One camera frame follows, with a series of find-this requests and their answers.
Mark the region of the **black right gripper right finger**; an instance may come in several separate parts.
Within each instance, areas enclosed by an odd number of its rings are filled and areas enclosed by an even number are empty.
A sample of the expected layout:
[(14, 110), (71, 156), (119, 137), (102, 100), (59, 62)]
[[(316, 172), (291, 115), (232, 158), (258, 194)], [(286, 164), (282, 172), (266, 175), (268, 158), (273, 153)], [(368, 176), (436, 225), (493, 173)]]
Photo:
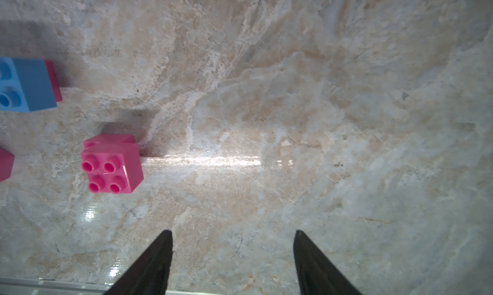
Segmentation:
[(295, 234), (293, 255), (301, 294), (362, 295), (301, 230)]

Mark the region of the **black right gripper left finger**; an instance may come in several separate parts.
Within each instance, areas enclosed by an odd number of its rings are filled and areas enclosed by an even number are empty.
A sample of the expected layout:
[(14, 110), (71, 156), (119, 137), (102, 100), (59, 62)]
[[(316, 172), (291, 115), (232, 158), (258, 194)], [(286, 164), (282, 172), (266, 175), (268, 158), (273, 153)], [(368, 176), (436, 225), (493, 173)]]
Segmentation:
[(105, 294), (165, 294), (172, 257), (172, 232), (165, 230)]

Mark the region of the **pink lego brick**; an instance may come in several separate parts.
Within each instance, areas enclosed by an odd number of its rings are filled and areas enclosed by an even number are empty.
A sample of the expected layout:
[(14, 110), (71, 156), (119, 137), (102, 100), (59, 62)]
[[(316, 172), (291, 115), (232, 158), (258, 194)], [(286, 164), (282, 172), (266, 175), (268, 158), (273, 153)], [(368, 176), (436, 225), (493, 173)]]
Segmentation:
[(0, 182), (11, 177), (15, 156), (0, 148)]
[(48, 76), (50, 78), (50, 83), (51, 83), (52, 91), (53, 91), (54, 96), (55, 96), (55, 101), (57, 103), (60, 103), (60, 102), (62, 102), (62, 95), (60, 92), (59, 84), (58, 84), (57, 79), (56, 79), (56, 74), (55, 74), (53, 62), (51, 60), (48, 60), (48, 59), (46, 59), (44, 62), (46, 64), (46, 69), (48, 71)]
[(102, 133), (83, 141), (83, 147), (81, 168), (91, 192), (130, 194), (144, 180), (133, 135)]

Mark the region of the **blue lego brick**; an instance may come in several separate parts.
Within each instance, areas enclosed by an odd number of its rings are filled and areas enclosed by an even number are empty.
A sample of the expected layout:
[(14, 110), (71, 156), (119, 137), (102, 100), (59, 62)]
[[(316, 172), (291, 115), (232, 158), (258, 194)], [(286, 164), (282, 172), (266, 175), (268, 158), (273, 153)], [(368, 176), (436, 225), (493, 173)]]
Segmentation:
[(25, 112), (57, 107), (44, 59), (1, 58), (1, 110)]

